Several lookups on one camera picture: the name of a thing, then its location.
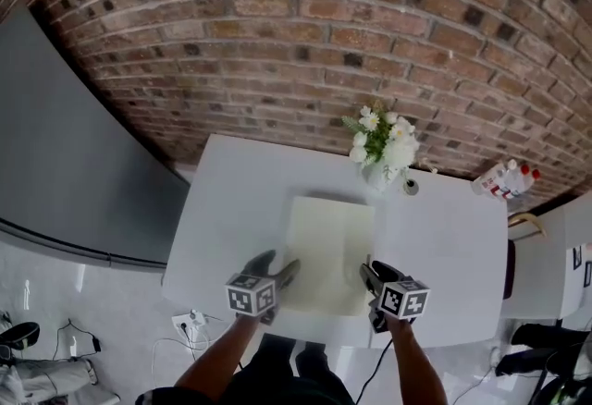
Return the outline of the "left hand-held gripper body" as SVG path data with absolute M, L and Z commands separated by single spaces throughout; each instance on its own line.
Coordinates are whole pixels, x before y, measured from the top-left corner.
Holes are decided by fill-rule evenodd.
M 271 325 L 278 305 L 276 283 L 269 277 L 234 274 L 225 285 L 228 308 L 239 315 L 258 317 Z

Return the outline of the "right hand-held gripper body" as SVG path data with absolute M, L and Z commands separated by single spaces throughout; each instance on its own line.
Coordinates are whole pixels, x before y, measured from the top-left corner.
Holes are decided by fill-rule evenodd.
M 388 330 L 388 317 L 410 323 L 421 317 L 429 294 L 430 288 L 415 280 L 385 283 L 378 296 L 369 303 L 369 319 L 374 332 Z

